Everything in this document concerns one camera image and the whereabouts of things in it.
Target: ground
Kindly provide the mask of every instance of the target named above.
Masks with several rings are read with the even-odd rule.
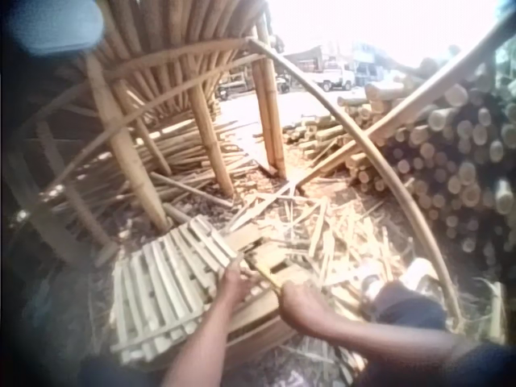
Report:
[[[355,89],[352,92],[335,91],[328,93],[327,96],[336,102],[341,94],[362,92],[361,89]],[[282,125],[299,120],[301,115],[326,113],[314,97],[299,91],[279,95],[278,105]],[[246,123],[260,121],[255,94],[222,102],[221,110],[224,118],[228,120],[238,119]],[[302,157],[295,146],[285,148],[285,160],[289,173],[295,173],[296,169],[303,169],[310,163]],[[255,181],[257,187],[245,188],[246,181]],[[245,199],[246,195],[254,194],[256,191],[273,193],[282,185],[282,182],[278,179],[270,179],[260,170],[256,170],[240,178],[235,185],[239,194]],[[398,251],[406,248],[412,230],[390,195],[371,196],[350,189],[347,186],[347,174],[342,172],[333,177],[315,179],[304,189],[306,196],[310,198],[331,200],[334,211],[332,217],[343,230],[346,220],[340,221],[340,219],[348,216],[348,213],[343,211],[343,204],[352,203],[353,211],[363,214],[385,199],[381,209],[371,213],[372,225],[375,228],[388,227],[389,235],[393,237],[393,245],[399,246]],[[195,203],[191,210],[195,213]],[[271,214],[274,214],[274,211],[279,217],[281,209],[274,206]],[[222,214],[217,211],[213,216],[221,217]],[[450,251],[448,258],[453,254],[453,247],[443,245],[442,248],[445,252]],[[406,258],[411,259],[420,254],[421,249],[415,244]],[[453,262],[451,274],[454,281],[458,277],[466,280],[469,278],[469,281],[461,280],[461,287],[464,285],[473,289],[482,286],[471,280],[478,275],[478,271],[473,267],[469,268],[468,262],[455,259],[448,261],[448,263],[451,262]],[[48,267],[52,265],[47,265],[38,272],[44,273],[43,276],[35,273],[34,278],[37,280],[19,292],[18,307],[12,309],[13,317],[17,317],[13,318],[11,323],[16,325],[16,334],[25,338],[23,342],[27,345],[27,350],[38,359],[40,369],[45,374],[55,377],[58,385],[70,385],[75,380],[81,359],[87,354],[98,354],[102,352],[102,348],[106,348],[108,333],[106,327],[111,304],[110,267],[105,266],[102,270],[90,274],[75,272],[69,268],[58,268],[55,265],[50,270]],[[482,311],[487,306],[486,300],[489,299],[489,293],[481,290],[479,292],[469,292],[476,296],[473,298],[466,294],[461,297],[461,302],[467,317],[478,320],[480,324],[484,319],[478,319],[481,315],[479,310]],[[285,346],[290,349],[275,348],[263,354],[258,360],[229,372],[224,378],[223,385],[332,385],[333,381],[339,378],[339,369],[332,364],[334,357],[331,356],[331,351],[326,352],[321,342],[311,340],[307,343],[306,338],[298,336]]]

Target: dirt ground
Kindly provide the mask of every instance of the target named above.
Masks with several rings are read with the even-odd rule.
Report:
[[[340,93],[328,95],[336,99]],[[281,123],[286,125],[299,119],[300,115],[324,114],[324,109],[306,93],[282,94],[278,98],[281,112]],[[227,119],[239,119],[243,122],[259,122],[256,96],[246,95],[221,103],[222,113]],[[295,146],[285,147],[285,159],[289,175],[304,169],[310,160],[305,159]],[[249,181],[256,187],[248,188]],[[379,201],[385,201],[381,208],[371,213],[375,227],[387,226],[393,236],[393,244],[399,243],[400,249],[410,237],[414,238],[410,225],[399,210],[399,206],[388,193],[370,195],[358,192],[348,186],[349,177],[345,172],[334,176],[318,178],[304,186],[309,198],[328,198],[331,201],[335,219],[346,214],[342,212],[343,204],[353,202],[354,211],[358,214],[367,212]],[[267,177],[256,170],[245,177],[235,180],[237,192],[242,200],[256,192],[274,193],[284,183],[278,179]],[[213,186],[206,188],[217,194]],[[209,206],[202,199],[190,198],[180,203],[188,207],[190,215],[212,209],[208,215],[216,226],[222,226],[233,213],[224,213]],[[272,206],[270,214],[278,212]],[[459,255],[452,243],[440,238],[438,241],[450,267],[452,279],[460,286],[460,301],[465,317],[472,320],[470,334],[475,336],[479,326],[485,323],[482,317],[489,304],[489,292],[485,286],[473,280],[482,272],[471,260]],[[415,243],[408,259],[421,256],[421,248]],[[4,324],[23,338],[23,347],[38,364],[38,369],[47,377],[51,377],[56,385],[73,385],[81,359],[86,355],[99,354],[106,351],[109,339],[109,311],[112,303],[111,267],[104,266],[95,273],[79,273],[70,268],[55,264],[35,267],[31,281],[26,286],[8,284],[17,292],[11,301],[9,318]],[[277,347],[263,354],[259,359],[228,372],[224,379],[225,386],[319,386],[342,385],[339,379],[339,368],[335,365],[332,350],[328,351],[322,343],[296,336],[285,347]],[[299,352],[308,352],[313,356],[305,356]]]

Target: bamboo pile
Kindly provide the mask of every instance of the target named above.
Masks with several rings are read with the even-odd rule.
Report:
[[[434,65],[437,71],[440,65]],[[414,73],[366,85],[367,101],[340,98],[339,104],[366,129],[422,84]],[[483,256],[489,267],[510,264],[516,250],[515,102],[516,81],[496,78],[486,63],[404,127],[372,137],[398,176],[411,183],[435,234]],[[363,192],[386,190],[363,152],[345,164]]]
[[[304,117],[283,127],[287,144],[297,144],[307,158],[326,154],[334,146],[342,146],[349,137],[331,115]]]
[[[239,129],[246,134],[250,130],[259,129],[249,127],[248,124],[239,125],[237,122],[227,122],[214,125],[223,159],[227,169],[233,177],[243,176],[257,168],[253,159],[239,147]],[[173,173],[173,181],[191,186],[193,189],[215,182],[210,162],[203,149],[202,141],[193,120],[186,120],[164,130],[152,134],[157,148],[164,157],[166,164]],[[160,170],[156,159],[144,146],[141,139],[137,139],[136,150],[148,172]],[[126,178],[120,171],[116,159],[109,152],[101,154],[90,163],[77,169],[71,179],[75,189],[81,192],[85,204],[92,210],[100,223],[108,223],[113,212],[132,206],[139,207],[135,195],[131,192]],[[153,178],[154,186],[163,203],[178,203],[189,194],[185,189],[172,186],[163,180]],[[48,201],[52,213],[59,216],[66,224],[74,229],[74,234],[80,234],[84,229],[77,219],[77,213],[67,199],[65,192],[58,189]]]

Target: bamboo stalk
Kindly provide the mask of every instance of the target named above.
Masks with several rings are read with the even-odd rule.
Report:
[[[252,78],[255,82],[256,99],[258,100],[258,109],[260,111],[260,121],[262,132],[264,133],[264,146],[267,153],[267,161],[269,165],[275,165],[275,154],[273,137],[271,132],[271,121],[268,114],[267,95],[264,88],[264,76],[262,72],[261,62],[251,63]]]
[[[116,81],[113,84],[113,91],[116,94],[120,105],[126,114],[130,114],[132,111],[134,111],[135,108],[129,100],[129,94],[127,94],[127,85],[124,81]],[[142,119],[136,119],[135,129],[143,140],[148,151],[151,153],[152,157],[157,161],[163,173],[167,176],[172,175],[172,170],[164,159],[163,154],[161,154],[160,150],[156,146],[156,143],[149,135],[149,132],[145,127],[144,121]]]
[[[88,55],[86,57],[86,67],[98,114],[104,124],[104,130],[107,131],[109,123],[122,118],[122,111],[106,84],[100,63],[93,56]],[[131,183],[132,189],[141,201],[142,207],[149,218],[161,232],[166,232],[169,225],[161,201],[147,175],[147,171],[145,171],[138,152],[133,148],[129,131],[124,129],[113,135],[110,139],[110,145],[120,168]]]
[[[161,176],[160,174],[158,173],[155,173],[155,172],[151,172],[151,176],[158,180],[158,181],[161,181],[167,185],[171,185],[172,187],[177,187],[177,188],[180,188],[180,189],[183,189],[185,191],[189,191],[190,193],[192,194],[196,194],[202,198],[205,198],[206,200],[209,200],[213,203],[216,203],[216,204],[219,204],[220,206],[224,206],[226,208],[233,208],[233,203],[230,203],[226,200],[222,200],[222,199],[219,199],[219,198],[216,198],[215,196],[213,195],[210,195],[206,192],[202,192],[200,191],[199,189],[195,189],[193,187],[190,187],[189,185],[186,185],[186,184],[183,184],[183,183],[180,183],[179,181],[174,181],[168,177],[165,177],[165,176]]]
[[[502,178],[496,182],[494,188],[494,203],[496,212],[507,215],[514,205],[514,193],[507,179]]]
[[[442,131],[444,127],[452,123],[457,113],[459,113],[459,109],[456,107],[434,110],[428,116],[428,126],[433,131]]]
[[[181,66],[187,80],[198,77],[194,72],[194,59],[192,56],[182,58]],[[211,122],[210,112],[208,111],[208,105],[206,104],[201,85],[197,84],[189,89],[188,95],[202,143],[210,158],[211,167],[215,172],[215,178],[221,190],[227,196],[231,196],[234,192],[233,183],[231,182],[229,173],[227,173],[226,165],[224,164],[222,153],[220,152],[217,136],[214,133],[213,123]]]
[[[471,185],[476,181],[476,167],[470,161],[463,161],[460,164],[458,177],[462,185]]]
[[[256,23],[258,39],[265,45],[270,46],[267,25],[264,16]],[[264,91],[268,107],[268,118],[270,122],[270,133],[274,149],[274,164],[278,174],[286,178],[285,157],[283,155],[283,137],[281,135],[280,116],[277,109],[277,86],[274,63],[271,59],[261,61],[261,69],[264,81]]]
[[[516,126],[504,124],[501,127],[501,140],[509,149],[516,149]]]

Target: cut bamboo end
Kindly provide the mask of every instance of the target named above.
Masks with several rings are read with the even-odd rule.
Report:
[[[472,137],[473,143],[475,143],[475,145],[485,145],[488,139],[487,128],[481,124],[475,125],[473,128]]]
[[[420,149],[419,149],[419,154],[425,160],[432,159],[434,157],[434,154],[435,154],[435,147],[434,147],[434,145],[432,145],[430,143],[424,143],[420,147]]]
[[[516,126],[506,123],[501,127],[501,139],[509,149],[516,149]]]
[[[468,91],[461,85],[453,85],[444,93],[444,99],[453,107],[462,107],[468,103]]]
[[[435,208],[443,208],[446,204],[446,198],[441,193],[437,193],[432,197],[432,205]]]
[[[476,239],[473,237],[464,238],[461,242],[460,246],[462,247],[462,251],[466,253],[472,253],[476,248]]]
[[[397,163],[397,170],[401,174],[410,172],[410,163],[407,160],[399,160]]]
[[[478,117],[478,122],[481,125],[484,125],[485,127],[488,127],[493,122],[493,120],[491,119],[491,113],[489,112],[489,109],[487,107],[481,107],[478,110],[477,117]]]
[[[462,185],[470,185],[476,180],[476,167],[470,161],[460,164],[458,172],[459,180]]]
[[[507,179],[497,181],[494,188],[495,209],[499,214],[507,215],[514,206],[514,193]]]
[[[504,148],[503,144],[499,139],[494,140],[489,145],[489,159],[493,163],[499,163],[503,159]]]
[[[471,121],[464,119],[457,124],[457,135],[461,139],[469,139],[473,134],[473,124]]]
[[[446,217],[446,225],[448,227],[457,227],[459,224],[459,218],[456,215],[450,215]]]
[[[458,112],[459,109],[456,107],[434,110],[428,116],[428,126],[433,131],[442,131],[446,126],[452,123]]]
[[[462,189],[460,192],[460,200],[464,206],[472,208],[480,202],[481,195],[482,191],[478,184],[471,184]]]
[[[460,139],[457,144],[457,149],[463,155],[468,155],[472,149],[471,141],[469,139]]]
[[[425,162],[421,157],[415,157],[412,160],[412,165],[414,166],[414,169],[417,171],[420,171],[421,169],[425,168]]]
[[[462,184],[460,183],[460,179],[457,176],[452,176],[448,180],[447,188],[450,194],[457,195],[462,189]]]

